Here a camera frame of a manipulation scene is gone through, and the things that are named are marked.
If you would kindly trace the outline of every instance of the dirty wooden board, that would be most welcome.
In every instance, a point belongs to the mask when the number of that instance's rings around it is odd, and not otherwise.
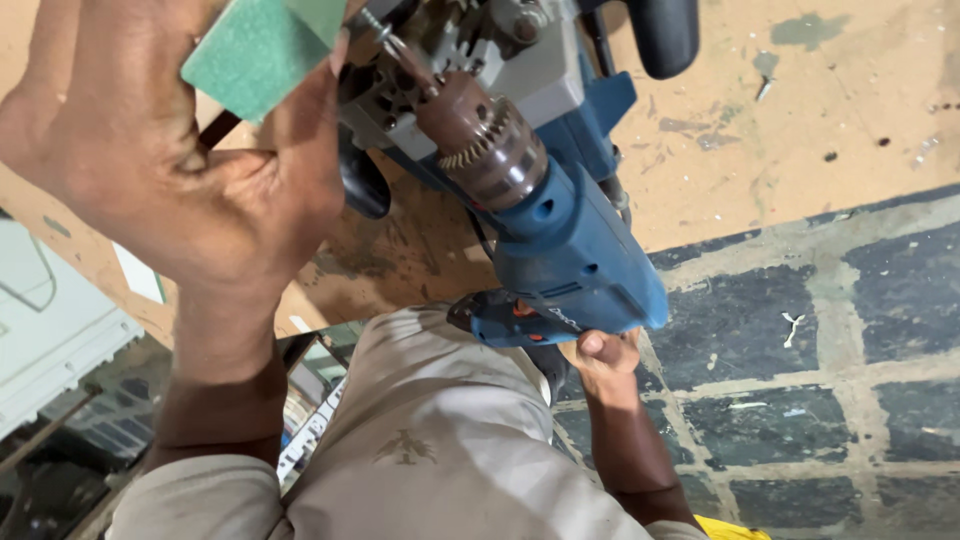
[[[6,91],[22,72],[36,2],[0,10]],[[699,58],[681,76],[658,82],[639,64],[629,23],[619,22],[622,7],[605,8],[617,68],[631,72],[638,95],[612,140],[625,156],[620,177],[644,249],[960,180],[956,3],[704,0],[700,11]],[[776,80],[757,103],[761,74]],[[884,138],[890,141],[881,145]],[[251,128],[241,126],[222,146],[255,143]],[[836,159],[826,161],[831,153]],[[379,153],[374,159],[393,187],[391,214],[370,222],[345,212],[335,237],[288,288],[279,333],[297,331],[290,315],[317,328],[496,283],[460,205]],[[6,169],[0,206],[170,343],[173,301],[160,306],[132,294],[102,236]]]

